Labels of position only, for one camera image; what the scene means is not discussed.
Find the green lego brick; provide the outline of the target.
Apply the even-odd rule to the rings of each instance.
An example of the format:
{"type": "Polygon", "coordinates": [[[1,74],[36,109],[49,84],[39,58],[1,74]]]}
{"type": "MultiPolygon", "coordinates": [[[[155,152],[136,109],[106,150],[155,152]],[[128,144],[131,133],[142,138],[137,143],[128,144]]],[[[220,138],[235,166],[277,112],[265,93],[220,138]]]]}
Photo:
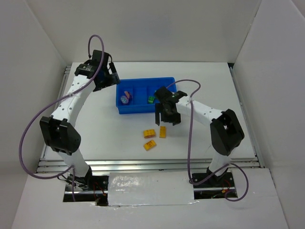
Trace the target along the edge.
{"type": "Polygon", "coordinates": [[[149,97],[148,97],[148,100],[147,100],[147,103],[148,103],[148,104],[153,104],[153,103],[154,103],[154,100],[155,100],[155,97],[154,97],[154,96],[149,96],[149,97]]]}

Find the yellow lego plate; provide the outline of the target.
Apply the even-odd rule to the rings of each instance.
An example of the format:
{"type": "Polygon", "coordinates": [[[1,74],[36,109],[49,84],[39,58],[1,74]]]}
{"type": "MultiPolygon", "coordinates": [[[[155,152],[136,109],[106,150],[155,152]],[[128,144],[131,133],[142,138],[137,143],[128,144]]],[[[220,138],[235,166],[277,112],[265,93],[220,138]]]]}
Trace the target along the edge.
{"type": "Polygon", "coordinates": [[[166,127],[165,126],[160,126],[159,137],[166,138],[166,127]]]}

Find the purple lego brick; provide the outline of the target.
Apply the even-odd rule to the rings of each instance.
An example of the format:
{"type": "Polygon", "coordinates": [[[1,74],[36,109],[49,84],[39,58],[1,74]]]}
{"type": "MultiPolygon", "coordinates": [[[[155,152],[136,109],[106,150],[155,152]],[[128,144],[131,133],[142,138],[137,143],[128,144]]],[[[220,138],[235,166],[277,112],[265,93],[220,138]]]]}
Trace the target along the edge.
{"type": "Polygon", "coordinates": [[[132,94],[129,91],[124,91],[126,97],[126,103],[130,103],[132,101],[132,94]]]}

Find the purple flower lego piece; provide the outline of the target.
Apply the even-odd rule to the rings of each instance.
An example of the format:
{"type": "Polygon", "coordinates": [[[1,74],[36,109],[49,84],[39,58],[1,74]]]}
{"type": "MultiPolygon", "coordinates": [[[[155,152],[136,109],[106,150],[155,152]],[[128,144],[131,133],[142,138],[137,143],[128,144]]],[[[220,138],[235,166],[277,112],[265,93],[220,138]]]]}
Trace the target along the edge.
{"type": "Polygon", "coordinates": [[[130,99],[127,96],[122,95],[120,97],[120,102],[122,105],[128,105],[130,103],[130,99]]]}

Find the yellow lego brick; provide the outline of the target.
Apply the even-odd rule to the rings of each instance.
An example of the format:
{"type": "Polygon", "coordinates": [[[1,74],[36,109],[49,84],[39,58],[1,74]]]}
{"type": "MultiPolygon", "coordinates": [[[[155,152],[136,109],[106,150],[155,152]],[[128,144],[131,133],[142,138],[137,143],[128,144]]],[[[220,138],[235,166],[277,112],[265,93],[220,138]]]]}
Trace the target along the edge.
{"type": "Polygon", "coordinates": [[[156,132],[154,129],[148,129],[143,131],[143,137],[146,138],[152,138],[156,136],[156,132]]]}
{"type": "Polygon", "coordinates": [[[149,150],[151,150],[152,148],[154,148],[156,146],[157,146],[157,144],[156,144],[156,142],[154,140],[150,140],[150,141],[148,141],[147,143],[145,143],[143,145],[143,147],[144,147],[144,149],[146,151],[149,151],[149,150]]]}

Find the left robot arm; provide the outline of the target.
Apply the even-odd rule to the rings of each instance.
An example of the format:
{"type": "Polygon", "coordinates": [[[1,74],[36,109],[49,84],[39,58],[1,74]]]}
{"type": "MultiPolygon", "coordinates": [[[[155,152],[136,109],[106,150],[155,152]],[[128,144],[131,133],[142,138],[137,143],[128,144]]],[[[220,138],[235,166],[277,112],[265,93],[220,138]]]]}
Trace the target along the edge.
{"type": "Polygon", "coordinates": [[[74,73],[72,84],[64,99],[49,117],[40,119],[45,144],[73,166],[71,180],[83,190],[93,188],[92,169],[80,152],[81,136],[75,123],[86,99],[92,92],[120,83],[112,56],[94,50],[93,56],[80,64],[74,73]]]}

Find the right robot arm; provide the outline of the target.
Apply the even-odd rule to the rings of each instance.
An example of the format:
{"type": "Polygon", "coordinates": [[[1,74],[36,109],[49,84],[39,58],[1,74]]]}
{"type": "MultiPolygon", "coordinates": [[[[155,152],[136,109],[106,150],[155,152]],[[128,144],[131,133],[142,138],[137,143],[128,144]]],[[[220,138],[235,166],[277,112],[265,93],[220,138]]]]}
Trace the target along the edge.
{"type": "Polygon", "coordinates": [[[154,93],[159,101],[155,104],[155,123],[160,122],[178,125],[181,123],[181,115],[190,117],[187,171],[189,182],[198,186],[202,183],[218,183],[230,165],[230,154],[244,139],[244,132],[235,112],[231,109],[225,111],[208,107],[193,100],[182,91],[175,93],[162,86],[154,93]],[[201,181],[195,181],[191,174],[191,141],[193,132],[193,121],[210,127],[211,143],[215,150],[210,165],[207,168],[207,176],[201,181]]]}

